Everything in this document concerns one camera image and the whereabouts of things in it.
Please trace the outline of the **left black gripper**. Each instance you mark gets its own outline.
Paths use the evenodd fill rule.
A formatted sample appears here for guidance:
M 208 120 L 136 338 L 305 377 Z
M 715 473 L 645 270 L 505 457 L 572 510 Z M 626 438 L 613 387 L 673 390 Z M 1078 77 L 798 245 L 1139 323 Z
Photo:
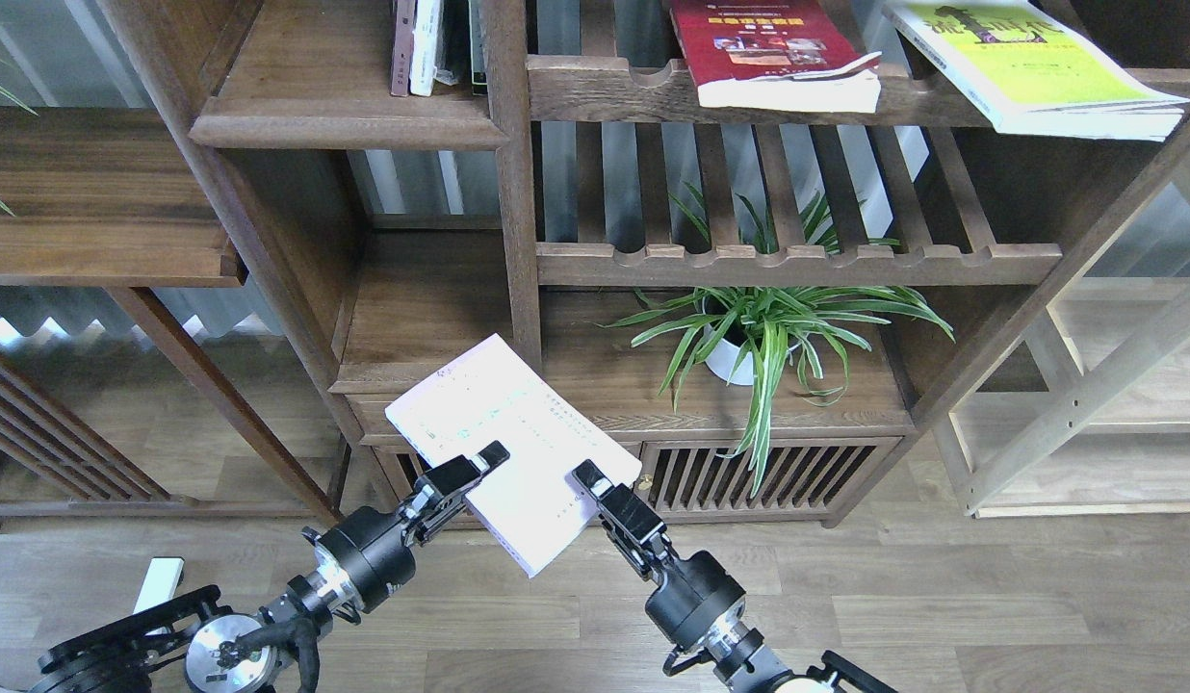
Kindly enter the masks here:
M 493 441 L 472 458 L 457 456 L 424 472 L 393 512 L 361 507 L 327 532 L 305 527 L 318 562 L 301 580 L 305 611 L 328 614 L 347 604 L 370 613 L 414 576 L 411 548 L 426 544 L 463 508 L 466 492 L 508 460 L 511 451 Z

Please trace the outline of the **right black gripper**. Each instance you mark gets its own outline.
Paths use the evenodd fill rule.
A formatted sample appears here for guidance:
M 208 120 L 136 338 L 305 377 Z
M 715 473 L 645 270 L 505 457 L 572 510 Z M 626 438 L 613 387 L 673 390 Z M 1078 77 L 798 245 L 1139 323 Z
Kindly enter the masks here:
M 609 539 L 634 567 L 639 578 L 657 589 L 645 601 L 645 613 L 676 651 L 704 649 L 724 656 L 735 644 L 735 623 L 744 608 L 745 591 L 710 552 L 679 557 L 666 535 L 665 522 L 626 486 L 610 479 L 590 458 L 572 477 L 599 504 Z

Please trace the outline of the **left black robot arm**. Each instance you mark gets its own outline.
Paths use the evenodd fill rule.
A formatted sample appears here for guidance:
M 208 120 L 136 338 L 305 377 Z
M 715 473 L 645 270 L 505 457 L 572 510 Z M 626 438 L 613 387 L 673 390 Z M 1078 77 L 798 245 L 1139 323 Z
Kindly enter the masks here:
M 361 623 L 409 582 L 413 548 L 457 516 L 466 493 L 507 458 L 503 444 L 493 442 L 424 472 L 392 513 L 361 507 L 328 532 L 305 529 L 317 569 L 292 578 L 282 597 L 252 614 L 221 605 L 220 589 L 206 586 L 68 639 L 40 657 L 36 689 L 148 692 L 151 672 L 182 661 L 194 692 L 269 692 L 292 664 L 299 688 L 313 692 L 319 641 L 334 619 Z

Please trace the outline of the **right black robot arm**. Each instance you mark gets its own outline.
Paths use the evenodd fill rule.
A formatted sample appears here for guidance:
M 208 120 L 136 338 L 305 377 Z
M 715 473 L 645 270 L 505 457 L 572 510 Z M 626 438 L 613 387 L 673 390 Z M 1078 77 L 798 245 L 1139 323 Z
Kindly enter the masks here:
M 745 591 L 710 552 L 679 557 L 668 526 L 626 483 L 613 483 L 590 460 L 572 473 L 599 507 L 601 524 L 639 578 L 657 588 L 645 601 L 674 650 L 662 663 L 668 678 L 710 662 L 732 692 L 890 692 L 884 681 L 850 658 L 823 651 L 822 666 L 796 674 L 765 645 L 758 629 L 743 622 Z

